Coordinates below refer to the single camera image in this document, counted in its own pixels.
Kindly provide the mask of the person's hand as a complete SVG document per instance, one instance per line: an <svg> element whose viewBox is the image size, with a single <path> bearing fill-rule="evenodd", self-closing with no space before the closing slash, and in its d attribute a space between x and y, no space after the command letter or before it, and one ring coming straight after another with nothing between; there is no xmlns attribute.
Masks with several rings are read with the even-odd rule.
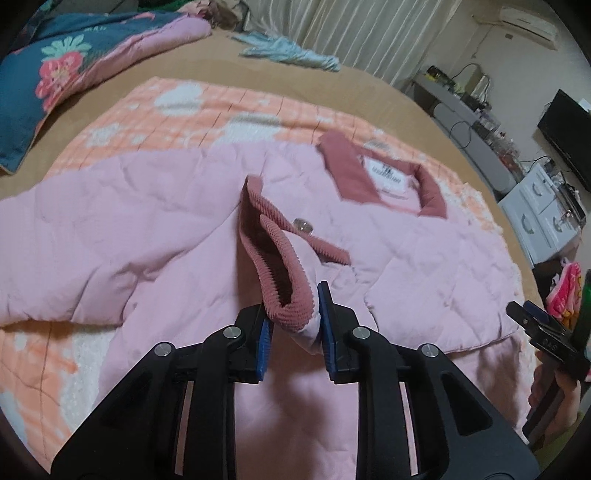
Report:
<svg viewBox="0 0 591 480"><path fill-rule="evenodd" d="M537 406L544 396L544 390L542 388L542 370L543 365L540 364L534 371L534 381L528 399L531 407ZM546 428L543 446L549 445L553 440L557 439L572 427L576 423L579 413L581 400L580 382L561 370L555 371L555 381L564 398Z"/></svg>

